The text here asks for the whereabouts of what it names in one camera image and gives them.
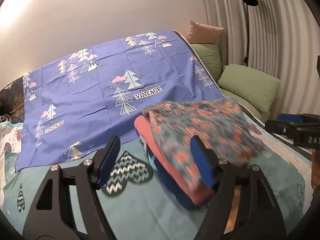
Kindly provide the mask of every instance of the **blue gripper pad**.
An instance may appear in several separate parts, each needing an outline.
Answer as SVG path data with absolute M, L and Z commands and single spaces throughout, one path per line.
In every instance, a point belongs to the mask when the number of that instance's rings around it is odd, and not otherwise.
M 277 120 L 282 122 L 303 123 L 303 118 L 298 114 L 279 114 Z
M 213 176 L 212 166 L 209 164 L 207 157 L 198 145 L 195 137 L 193 136 L 190 140 L 190 151 L 193 159 L 198 166 L 202 183 L 207 185 L 209 188 L 213 188 L 215 181 Z
M 99 179 L 96 183 L 99 188 L 108 182 L 113 165 L 115 164 L 118 157 L 120 147 L 120 138 L 117 137 L 99 167 Z

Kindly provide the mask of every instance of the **folded blanket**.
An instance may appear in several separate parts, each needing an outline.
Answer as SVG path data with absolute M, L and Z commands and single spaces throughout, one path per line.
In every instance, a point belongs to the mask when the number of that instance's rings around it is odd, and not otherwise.
M 143 144 L 143 148 L 145 149 L 147 158 L 149 160 L 150 166 L 154 170 L 154 174 L 161 182 L 161 184 L 168 190 L 168 195 L 172 202 L 177 205 L 178 202 L 181 206 L 183 206 L 187 210 L 195 210 L 198 209 L 201 205 L 195 205 L 193 201 L 186 195 L 183 190 L 179 187 L 177 182 L 173 177 L 166 171 L 166 169 L 161 165 L 158 159 L 155 157 L 153 152 L 150 150 L 150 147 L 146 143 L 145 139 L 140 135 L 140 141 Z
M 238 103 L 231 98 L 183 104 L 166 101 L 145 108 L 153 138 L 167 161 L 181 174 L 190 192 L 202 185 L 190 152 L 190 139 L 198 135 L 219 158 L 241 166 L 264 147 L 253 137 Z
M 153 155 L 157 158 L 159 163 L 165 168 L 165 170 L 176 181 L 176 183 L 182 189 L 182 191 L 192 200 L 192 202 L 195 205 L 201 204 L 203 201 L 205 201 L 211 196 L 212 190 L 204 185 L 199 187 L 195 191 L 190 191 L 188 189 L 183 177 L 179 173 L 179 170 L 168 162 L 164 153 L 159 149 L 158 145 L 156 144 L 152 136 L 151 125 L 144 116 L 138 116 L 134 121 L 134 126 L 137 129 L 140 136 L 144 138 L 148 147 L 150 148 Z

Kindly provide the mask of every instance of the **bed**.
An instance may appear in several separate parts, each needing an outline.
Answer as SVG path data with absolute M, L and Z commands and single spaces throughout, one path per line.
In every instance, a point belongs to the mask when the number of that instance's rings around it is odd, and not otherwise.
M 193 239 L 206 204 L 187 210 L 163 187 L 133 126 L 141 110 L 156 102 L 223 97 L 178 32 L 138 34 L 81 49 L 24 74 L 4 90 L 6 109 L 23 93 L 23 111 L 16 120 L 0 123 L 1 207 L 19 233 L 50 164 L 75 166 L 116 134 L 121 150 L 110 180 L 98 191 L 116 237 Z M 290 232 L 312 198 L 309 153 L 268 134 L 249 110 L 242 111 L 251 135 L 267 147 L 250 164 L 262 168 Z M 128 159 L 134 169 L 116 181 L 113 175 L 128 169 Z M 85 233 L 74 187 L 71 199 L 77 229 Z

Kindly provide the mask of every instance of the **teal bedsheet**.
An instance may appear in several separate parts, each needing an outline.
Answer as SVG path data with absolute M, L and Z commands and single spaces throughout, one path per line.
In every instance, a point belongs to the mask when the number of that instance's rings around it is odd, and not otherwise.
M 288 232 L 300 221 L 310 205 L 308 172 L 311 163 L 290 147 L 266 133 L 247 117 L 251 134 L 267 145 L 267 150 L 250 164 L 259 165 L 267 177 L 281 208 Z M 95 152 L 87 156 L 92 158 Z M 50 166 L 23 169 L 14 174 L 16 154 L 5 151 L 4 205 L 2 210 L 10 223 L 22 234 L 25 219 L 36 191 Z M 109 187 L 98 191 L 98 198 L 108 222 L 118 239 L 185 239 L 196 235 L 206 213 L 206 206 L 187 211 L 160 184 L 153 174 L 138 139 L 123 144 L 115 166 L 137 163 L 134 173 L 126 174 L 121 187 Z M 61 167 L 78 165 L 83 159 L 62 163 Z M 71 186 L 71 200 L 77 229 L 85 233 L 75 186 Z M 24 209 L 19 212 L 17 198 L 23 195 Z

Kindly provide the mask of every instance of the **metal screw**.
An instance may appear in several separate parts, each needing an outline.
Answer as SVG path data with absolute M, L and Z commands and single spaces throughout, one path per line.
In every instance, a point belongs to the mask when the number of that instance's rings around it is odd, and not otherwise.
M 92 162 L 93 161 L 91 159 L 86 159 L 86 160 L 84 160 L 83 165 L 84 166 L 90 166 L 92 164 Z
M 226 165 L 227 163 L 228 163 L 228 161 L 225 158 L 220 158 L 219 159 L 219 164 Z
M 55 164 L 55 165 L 52 165 L 52 166 L 50 167 L 50 170 L 52 170 L 52 171 L 57 171 L 58 168 L 59 168 L 59 166 L 58 166 L 57 164 Z
M 260 167 L 258 165 L 252 165 L 252 169 L 254 171 L 260 171 Z

